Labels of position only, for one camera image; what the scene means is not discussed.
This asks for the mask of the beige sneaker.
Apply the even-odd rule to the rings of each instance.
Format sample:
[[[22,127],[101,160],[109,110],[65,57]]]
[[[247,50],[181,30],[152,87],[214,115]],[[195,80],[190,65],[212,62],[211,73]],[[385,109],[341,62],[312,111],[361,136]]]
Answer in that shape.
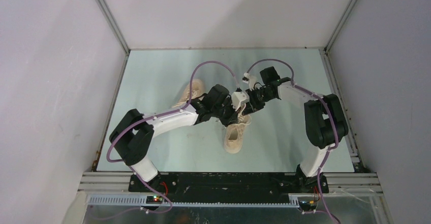
[[[240,115],[238,122],[226,128],[224,149],[230,154],[238,153],[243,145],[244,131],[252,122],[250,115]]]
[[[184,89],[179,101],[172,106],[172,108],[184,106],[189,99],[195,99],[202,96],[205,93],[204,82],[200,79],[192,80],[192,87],[188,84]]]

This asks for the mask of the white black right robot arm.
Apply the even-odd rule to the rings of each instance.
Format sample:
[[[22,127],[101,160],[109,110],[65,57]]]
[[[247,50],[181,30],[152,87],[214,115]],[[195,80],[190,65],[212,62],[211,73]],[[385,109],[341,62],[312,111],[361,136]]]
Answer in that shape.
[[[337,95],[321,95],[311,92],[291,81],[281,78],[274,67],[260,72],[263,85],[257,87],[257,78],[245,72],[242,81],[249,88],[249,101],[245,105],[245,115],[262,110],[273,99],[288,100],[293,105],[303,106],[305,132],[311,146],[299,164],[300,173],[295,179],[296,187],[303,193],[316,186],[315,176],[322,172],[327,153],[335,149],[340,140],[348,134],[346,118]]]

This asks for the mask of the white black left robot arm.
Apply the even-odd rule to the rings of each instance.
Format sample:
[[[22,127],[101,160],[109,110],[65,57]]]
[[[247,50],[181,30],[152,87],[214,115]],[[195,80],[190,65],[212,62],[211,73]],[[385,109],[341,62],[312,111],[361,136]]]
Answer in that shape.
[[[230,93],[220,84],[208,93],[188,100],[170,111],[154,115],[143,115],[137,109],[129,110],[109,136],[108,151],[116,150],[120,161],[141,178],[147,191],[156,191],[161,185],[158,170],[147,156],[153,138],[171,130],[193,126],[211,118],[222,125],[236,123],[241,109],[249,101],[241,89]]]

